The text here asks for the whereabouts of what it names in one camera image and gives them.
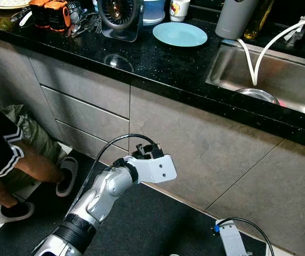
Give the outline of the stainless steel bowl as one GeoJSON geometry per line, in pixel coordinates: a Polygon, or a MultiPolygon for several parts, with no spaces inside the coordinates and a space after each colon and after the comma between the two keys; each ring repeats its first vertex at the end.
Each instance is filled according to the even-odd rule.
{"type": "Polygon", "coordinates": [[[235,92],[250,96],[252,98],[267,101],[267,102],[275,104],[275,105],[281,105],[279,100],[274,95],[272,95],[271,93],[265,92],[264,90],[255,89],[255,88],[244,88],[244,89],[235,90],[235,92]]]}

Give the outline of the grey kitchen cabinet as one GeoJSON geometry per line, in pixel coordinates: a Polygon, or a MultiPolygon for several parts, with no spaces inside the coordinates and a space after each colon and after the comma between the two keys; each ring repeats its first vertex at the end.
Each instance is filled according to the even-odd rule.
{"type": "MultiPolygon", "coordinates": [[[[65,143],[28,51],[0,40],[0,103],[25,105],[48,134],[65,143]]],[[[64,54],[44,55],[67,62],[64,54]]],[[[84,60],[72,65],[115,79],[84,60]]],[[[248,219],[272,243],[305,256],[304,145],[228,105],[115,80],[130,85],[128,133],[150,137],[172,156],[177,178],[162,183],[162,190],[216,217],[248,219]]]]}

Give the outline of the grey cabinet drawer front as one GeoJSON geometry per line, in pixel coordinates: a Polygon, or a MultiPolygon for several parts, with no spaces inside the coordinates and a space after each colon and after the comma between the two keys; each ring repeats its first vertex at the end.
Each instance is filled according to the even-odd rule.
{"type": "Polygon", "coordinates": [[[130,85],[44,54],[26,56],[42,85],[129,118],[130,85]]]}
{"type": "Polygon", "coordinates": [[[56,120],[106,142],[128,134],[129,121],[126,118],[49,87],[41,88],[56,120]]]}
{"type": "MultiPolygon", "coordinates": [[[[94,137],[86,132],[82,132],[82,130],[77,129],[76,127],[71,127],[56,119],[55,122],[62,133],[62,138],[65,143],[87,156],[96,158],[99,151],[101,151],[101,149],[107,144],[106,141],[94,137]]],[[[112,145],[106,149],[99,161],[103,164],[111,165],[119,158],[123,158],[127,155],[128,152],[125,151],[125,149],[112,145]]]]}

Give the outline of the black floor mat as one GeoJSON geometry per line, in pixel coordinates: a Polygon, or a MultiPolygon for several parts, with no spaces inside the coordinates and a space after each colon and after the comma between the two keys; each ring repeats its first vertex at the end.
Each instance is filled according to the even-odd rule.
{"type": "MultiPolygon", "coordinates": [[[[32,217],[0,228],[0,256],[30,256],[62,222],[74,194],[57,197],[55,185],[42,183],[30,195],[32,217]]],[[[213,235],[215,220],[178,200],[136,185],[119,198],[84,256],[226,256],[213,235]]]]}

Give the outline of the teal round plate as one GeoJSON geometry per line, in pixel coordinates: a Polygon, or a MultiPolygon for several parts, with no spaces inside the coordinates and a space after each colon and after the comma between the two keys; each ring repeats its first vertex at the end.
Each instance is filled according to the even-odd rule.
{"type": "Polygon", "coordinates": [[[155,25],[152,33],[158,41],[178,47],[200,46],[208,40],[204,30],[182,22],[165,22],[155,25]]]}

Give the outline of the steel fork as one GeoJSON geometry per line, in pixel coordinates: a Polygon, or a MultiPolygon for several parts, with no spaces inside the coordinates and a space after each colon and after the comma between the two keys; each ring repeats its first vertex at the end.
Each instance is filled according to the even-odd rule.
{"type": "Polygon", "coordinates": [[[78,37],[80,34],[83,34],[86,31],[91,31],[94,28],[98,28],[101,25],[101,19],[96,18],[93,20],[89,20],[85,24],[81,25],[78,29],[76,29],[72,34],[71,37],[78,37]]]}

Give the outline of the white printed mug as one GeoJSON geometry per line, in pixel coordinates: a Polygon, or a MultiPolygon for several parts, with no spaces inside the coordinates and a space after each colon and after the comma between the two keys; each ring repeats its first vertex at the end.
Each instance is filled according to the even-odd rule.
{"type": "Polygon", "coordinates": [[[182,22],[188,14],[191,0],[171,0],[169,7],[170,20],[182,22]]]}

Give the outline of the person in black shorts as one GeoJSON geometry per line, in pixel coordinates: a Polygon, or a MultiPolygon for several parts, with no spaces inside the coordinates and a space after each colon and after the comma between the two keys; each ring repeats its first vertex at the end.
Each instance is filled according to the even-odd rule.
{"type": "MultiPolygon", "coordinates": [[[[42,182],[59,183],[64,174],[56,163],[37,153],[22,141],[22,130],[0,112],[0,178],[13,168],[42,182]]],[[[19,203],[0,180],[0,205],[14,207],[19,203]]]]}

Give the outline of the steel utensil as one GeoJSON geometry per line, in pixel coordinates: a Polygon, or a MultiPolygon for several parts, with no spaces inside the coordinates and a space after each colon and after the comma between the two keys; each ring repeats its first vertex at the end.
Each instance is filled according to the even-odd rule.
{"type": "Polygon", "coordinates": [[[69,12],[70,29],[74,31],[88,25],[96,17],[96,12],[84,9],[79,2],[68,2],[66,7],[69,12]]]}

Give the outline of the grey tumbler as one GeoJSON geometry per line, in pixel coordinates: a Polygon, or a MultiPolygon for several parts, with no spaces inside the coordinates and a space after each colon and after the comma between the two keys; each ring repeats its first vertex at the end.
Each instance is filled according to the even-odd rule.
{"type": "Polygon", "coordinates": [[[225,0],[215,34],[231,41],[239,39],[258,3],[259,0],[225,0]]]}

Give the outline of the stainless steel sink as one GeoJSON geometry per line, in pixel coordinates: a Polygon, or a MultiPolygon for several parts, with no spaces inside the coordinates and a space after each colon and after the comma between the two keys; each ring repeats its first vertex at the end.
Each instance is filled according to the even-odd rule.
{"type": "Polygon", "coordinates": [[[218,45],[206,83],[235,92],[255,88],[274,95],[280,106],[305,113],[305,59],[268,50],[259,66],[257,84],[248,71],[247,53],[239,45],[218,45]]]}

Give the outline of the orange and black container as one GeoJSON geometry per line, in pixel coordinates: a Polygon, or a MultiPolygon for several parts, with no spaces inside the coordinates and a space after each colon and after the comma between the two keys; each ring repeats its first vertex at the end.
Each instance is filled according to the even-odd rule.
{"type": "Polygon", "coordinates": [[[66,0],[50,0],[43,5],[48,19],[48,27],[52,31],[64,32],[69,29],[71,19],[66,0]]]}
{"type": "Polygon", "coordinates": [[[45,5],[51,0],[30,0],[29,7],[32,12],[32,17],[35,20],[35,26],[39,28],[49,28],[48,13],[45,5]]]}

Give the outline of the yellow oil bottle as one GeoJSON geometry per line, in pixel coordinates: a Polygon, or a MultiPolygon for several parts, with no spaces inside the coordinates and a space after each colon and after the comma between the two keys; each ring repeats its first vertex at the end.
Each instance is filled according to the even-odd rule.
{"type": "Polygon", "coordinates": [[[275,0],[260,0],[253,15],[248,22],[243,37],[245,39],[255,39],[262,27],[264,27],[265,20],[270,14],[270,10],[274,5],[275,0]]]}

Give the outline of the chrome faucet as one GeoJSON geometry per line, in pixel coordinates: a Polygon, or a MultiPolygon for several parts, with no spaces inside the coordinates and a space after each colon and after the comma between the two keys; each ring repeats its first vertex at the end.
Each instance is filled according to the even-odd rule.
{"type": "MultiPolygon", "coordinates": [[[[305,13],[300,17],[300,21],[305,20],[305,13]]],[[[284,38],[287,41],[287,48],[293,48],[295,43],[299,41],[303,36],[305,32],[305,25],[302,25],[301,27],[297,27],[295,30],[289,32],[284,38]]]]}

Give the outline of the glass jar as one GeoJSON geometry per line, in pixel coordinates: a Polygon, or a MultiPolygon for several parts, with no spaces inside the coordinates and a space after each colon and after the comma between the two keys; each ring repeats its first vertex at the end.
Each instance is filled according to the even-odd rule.
{"type": "Polygon", "coordinates": [[[0,9],[0,30],[11,31],[11,29],[18,26],[20,21],[20,9],[4,10],[0,9]]]}

